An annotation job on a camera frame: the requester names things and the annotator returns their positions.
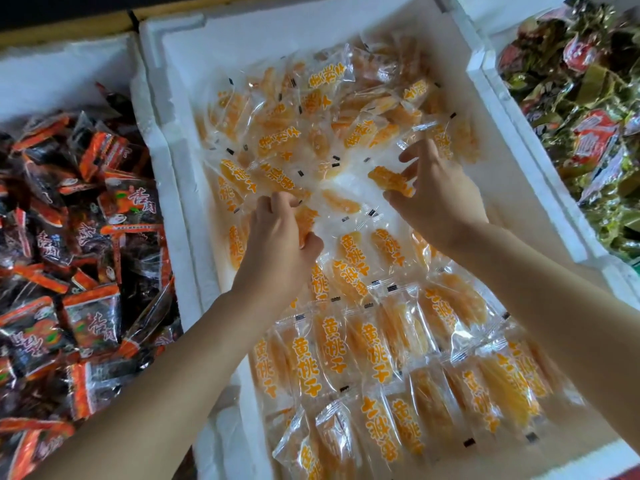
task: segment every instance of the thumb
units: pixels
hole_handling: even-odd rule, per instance
[[[302,248],[302,255],[309,263],[315,263],[318,256],[324,249],[324,241],[313,232],[307,234],[305,246]]]
[[[396,209],[397,213],[402,217],[405,217],[408,214],[411,197],[402,195],[402,193],[397,190],[387,190],[382,195],[389,204],[391,204],[391,207]]]

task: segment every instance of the person's left hand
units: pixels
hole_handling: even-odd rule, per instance
[[[231,288],[244,299],[260,300],[265,311],[276,314],[297,298],[324,248],[322,239],[312,232],[300,248],[297,205],[298,200],[287,192],[258,199],[246,254]]]

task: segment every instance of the person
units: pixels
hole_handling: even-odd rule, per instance
[[[411,198],[385,197],[438,250],[482,280],[632,448],[640,451],[640,314],[489,223],[480,192],[432,141],[400,155]],[[308,280],[323,249],[300,248],[288,193],[260,197],[231,290],[96,414],[33,479],[171,478],[229,377]]]

